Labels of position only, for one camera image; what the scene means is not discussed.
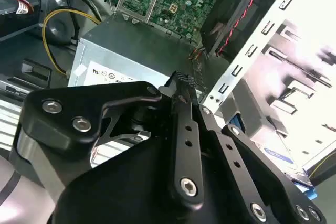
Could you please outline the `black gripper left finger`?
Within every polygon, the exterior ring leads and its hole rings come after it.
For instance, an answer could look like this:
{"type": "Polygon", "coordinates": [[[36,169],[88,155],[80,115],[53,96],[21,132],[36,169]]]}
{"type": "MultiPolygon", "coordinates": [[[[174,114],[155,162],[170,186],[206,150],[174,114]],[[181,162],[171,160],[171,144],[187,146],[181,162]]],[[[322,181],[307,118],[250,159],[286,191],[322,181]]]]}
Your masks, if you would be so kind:
{"type": "Polygon", "coordinates": [[[22,107],[14,150],[58,202],[76,178],[147,140],[178,113],[178,75],[145,81],[39,90],[22,107]]]}

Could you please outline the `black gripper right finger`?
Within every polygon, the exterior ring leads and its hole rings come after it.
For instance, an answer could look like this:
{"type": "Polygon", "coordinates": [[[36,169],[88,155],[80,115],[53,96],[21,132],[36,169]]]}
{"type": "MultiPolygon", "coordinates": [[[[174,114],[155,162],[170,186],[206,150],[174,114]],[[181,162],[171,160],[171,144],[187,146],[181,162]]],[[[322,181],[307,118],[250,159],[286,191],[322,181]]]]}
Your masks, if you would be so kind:
{"type": "Polygon", "coordinates": [[[316,205],[238,128],[220,128],[178,75],[178,198],[217,223],[326,223],[316,205]]]}

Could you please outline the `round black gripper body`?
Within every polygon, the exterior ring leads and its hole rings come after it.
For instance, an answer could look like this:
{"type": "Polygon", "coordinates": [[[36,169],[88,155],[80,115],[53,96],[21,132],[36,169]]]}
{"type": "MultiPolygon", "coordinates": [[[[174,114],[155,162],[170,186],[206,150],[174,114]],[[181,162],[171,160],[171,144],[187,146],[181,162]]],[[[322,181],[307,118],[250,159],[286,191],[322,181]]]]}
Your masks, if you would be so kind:
{"type": "Polygon", "coordinates": [[[71,182],[52,218],[53,223],[217,223],[178,197],[178,113],[155,139],[71,182]]]}

